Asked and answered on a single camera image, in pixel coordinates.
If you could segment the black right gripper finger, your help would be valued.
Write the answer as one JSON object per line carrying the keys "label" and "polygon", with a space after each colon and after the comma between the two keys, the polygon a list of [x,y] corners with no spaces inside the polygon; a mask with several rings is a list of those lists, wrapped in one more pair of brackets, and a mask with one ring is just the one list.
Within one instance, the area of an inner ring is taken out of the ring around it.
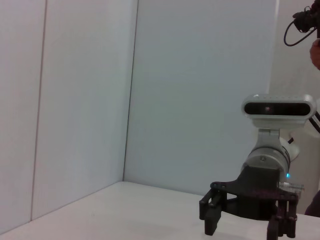
{"label": "black right gripper finger", "polygon": [[296,237],[298,198],[277,200],[276,212],[271,216],[267,226],[267,239],[278,239],[283,235],[294,239]]}
{"label": "black right gripper finger", "polygon": [[210,189],[199,201],[199,219],[204,221],[204,233],[212,236],[225,208],[227,197],[224,193]]}

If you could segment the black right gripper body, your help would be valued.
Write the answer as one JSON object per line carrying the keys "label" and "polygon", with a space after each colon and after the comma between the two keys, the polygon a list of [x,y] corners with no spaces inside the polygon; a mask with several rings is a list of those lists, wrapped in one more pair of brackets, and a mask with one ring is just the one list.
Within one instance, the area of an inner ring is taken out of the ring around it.
{"label": "black right gripper body", "polygon": [[252,220],[295,221],[298,195],[280,189],[280,171],[246,166],[236,180],[211,184],[211,208]]}

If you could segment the operator's right hand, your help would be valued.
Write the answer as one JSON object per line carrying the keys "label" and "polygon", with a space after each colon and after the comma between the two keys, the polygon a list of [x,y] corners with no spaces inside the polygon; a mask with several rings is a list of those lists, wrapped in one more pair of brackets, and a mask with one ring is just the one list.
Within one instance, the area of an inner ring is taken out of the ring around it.
{"label": "operator's right hand", "polygon": [[312,64],[320,70],[320,39],[318,38],[312,43],[312,46],[309,50],[310,60]]}

